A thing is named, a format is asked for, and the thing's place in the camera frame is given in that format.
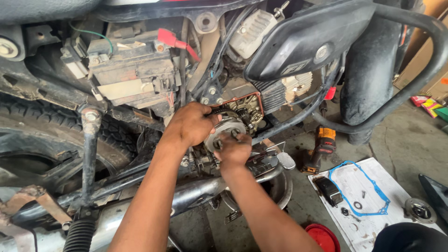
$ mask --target small metal part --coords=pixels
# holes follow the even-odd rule
[[[286,6],[288,6],[288,4],[289,4],[289,0],[284,2],[280,8],[275,8],[274,9],[274,11],[275,11],[274,17],[278,18],[278,17],[282,16],[284,18],[283,10],[286,8]]]
[[[216,87],[210,87],[210,88],[208,89],[208,92],[209,92],[211,95],[214,95],[214,94],[216,93]]]
[[[358,219],[358,218],[356,218],[356,216],[354,216],[354,215],[352,215],[351,214],[351,216],[353,217],[353,219],[355,219],[357,222],[361,222],[361,220],[360,219]]]
[[[71,225],[72,223],[73,223],[73,222],[64,222],[64,223],[62,224],[62,230],[64,230],[64,231],[69,230],[70,225]]]
[[[99,116],[99,114],[96,111],[88,111],[86,113],[86,119],[89,121],[95,120],[96,118],[98,118],[98,116]]]
[[[277,159],[286,170],[293,170],[296,167],[296,162],[294,162],[293,158],[286,152],[277,154]]]
[[[362,209],[362,205],[361,205],[361,203],[359,203],[359,202],[357,202],[357,201],[353,202],[353,206],[354,206],[356,209]]]
[[[327,45],[321,46],[316,52],[316,59],[322,59],[327,55]]]
[[[187,167],[189,163],[190,163],[190,159],[187,156],[182,158],[181,166]]]
[[[224,219],[224,224],[229,224],[241,216],[243,216],[243,213],[241,212],[241,210],[237,209],[226,216],[226,218]]]
[[[14,58],[19,54],[16,44],[9,39],[0,38],[0,56]]]
[[[405,201],[405,213],[413,220],[424,224],[432,224],[437,221],[434,209],[425,201],[409,198]]]
[[[342,207],[342,208],[340,209],[340,212],[341,212],[343,215],[345,215],[345,216],[348,216],[348,215],[349,215],[349,211],[348,211],[347,208],[345,208],[345,207]]]

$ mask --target oil stain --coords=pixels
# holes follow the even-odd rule
[[[408,130],[414,133],[418,133],[418,134],[422,134],[422,135],[426,135],[426,132],[420,128],[417,124],[410,122],[409,126],[408,126]]]

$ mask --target black plastic cover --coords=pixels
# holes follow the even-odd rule
[[[2,0],[0,24],[27,24],[67,19],[88,13],[101,0]]]
[[[265,37],[244,71],[250,81],[274,81],[328,64],[364,31],[375,11],[371,0],[341,0],[296,12]],[[326,54],[316,52],[326,45]]]

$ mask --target bolt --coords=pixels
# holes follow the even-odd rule
[[[215,88],[215,87],[210,87],[210,88],[208,89],[208,92],[209,92],[211,95],[214,95],[214,94],[216,93],[216,88]]]
[[[89,121],[94,121],[98,118],[98,113],[96,113],[95,111],[88,111],[86,113],[86,118]]]
[[[69,230],[71,224],[72,224],[72,222],[64,222],[64,223],[62,223],[62,230],[64,230],[64,231]]]
[[[323,58],[327,54],[327,45],[321,46],[316,52],[316,59]]]
[[[188,157],[185,156],[184,158],[182,158],[181,166],[187,167],[189,163],[190,161],[188,160]]]
[[[8,55],[13,53],[13,49],[7,44],[0,44],[0,54]]]

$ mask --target washer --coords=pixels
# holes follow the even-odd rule
[[[357,201],[353,202],[353,206],[354,206],[356,209],[362,209],[362,205],[361,205],[361,203],[359,203],[359,202],[357,202]]]

